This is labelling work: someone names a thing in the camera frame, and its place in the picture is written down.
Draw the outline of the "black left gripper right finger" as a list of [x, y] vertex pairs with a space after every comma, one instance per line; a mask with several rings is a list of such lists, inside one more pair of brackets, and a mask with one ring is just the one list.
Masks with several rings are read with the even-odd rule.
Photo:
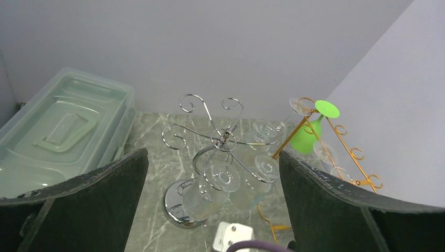
[[383, 196], [282, 151], [294, 251], [444, 251], [444, 208]]

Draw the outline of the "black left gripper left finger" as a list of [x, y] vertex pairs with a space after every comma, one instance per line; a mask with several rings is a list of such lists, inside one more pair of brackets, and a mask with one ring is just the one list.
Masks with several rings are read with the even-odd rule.
[[140, 148], [53, 186], [1, 199], [1, 251], [124, 251], [149, 168]]

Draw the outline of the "green plastic wine glass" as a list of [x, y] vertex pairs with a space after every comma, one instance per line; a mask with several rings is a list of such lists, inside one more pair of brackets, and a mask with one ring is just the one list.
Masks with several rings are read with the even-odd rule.
[[326, 118], [338, 118], [340, 116], [339, 109], [333, 105], [332, 103], [325, 100], [318, 100], [314, 103], [315, 105], [315, 113], [320, 114], [320, 116], [313, 121], [310, 121], [312, 127], [308, 126], [306, 120], [303, 120], [304, 125], [300, 127], [300, 129], [295, 133], [295, 135], [291, 138], [290, 144], [291, 146], [299, 153], [302, 154], [310, 154], [313, 150], [313, 144], [318, 139], [313, 133], [315, 133], [321, 137], [322, 135], [322, 127], [321, 121], [324, 117]]

